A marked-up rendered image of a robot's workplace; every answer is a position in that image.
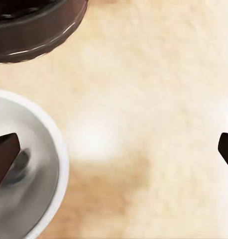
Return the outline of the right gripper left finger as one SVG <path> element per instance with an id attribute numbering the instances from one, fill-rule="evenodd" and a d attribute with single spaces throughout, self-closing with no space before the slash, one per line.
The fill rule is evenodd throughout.
<path id="1" fill-rule="evenodd" d="M 20 152 L 20 144 L 15 132 L 0 136 L 0 183 Z"/>

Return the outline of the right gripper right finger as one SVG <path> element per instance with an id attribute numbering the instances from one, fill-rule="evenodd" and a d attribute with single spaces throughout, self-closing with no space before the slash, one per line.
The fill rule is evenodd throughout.
<path id="1" fill-rule="evenodd" d="M 221 134 L 221 137 L 219 139 L 218 144 L 218 151 L 225 160 L 225 162 L 228 164 L 228 133 L 223 132 Z"/>

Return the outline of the coffee cup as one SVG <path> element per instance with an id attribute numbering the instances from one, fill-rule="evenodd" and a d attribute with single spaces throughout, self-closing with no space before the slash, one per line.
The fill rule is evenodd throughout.
<path id="1" fill-rule="evenodd" d="M 20 152 L 0 183 L 0 239 L 36 239 L 67 190 L 68 147 L 60 127 L 43 107 L 0 89 L 0 136 L 13 132 Z"/>

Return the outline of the electric kettle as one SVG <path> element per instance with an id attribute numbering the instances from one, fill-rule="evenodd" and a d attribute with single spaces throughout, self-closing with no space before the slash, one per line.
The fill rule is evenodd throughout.
<path id="1" fill-rule="evenodd" d="M 0 63 L 57 49 L 80 26 L 89 0 L 0 0 Z"/>

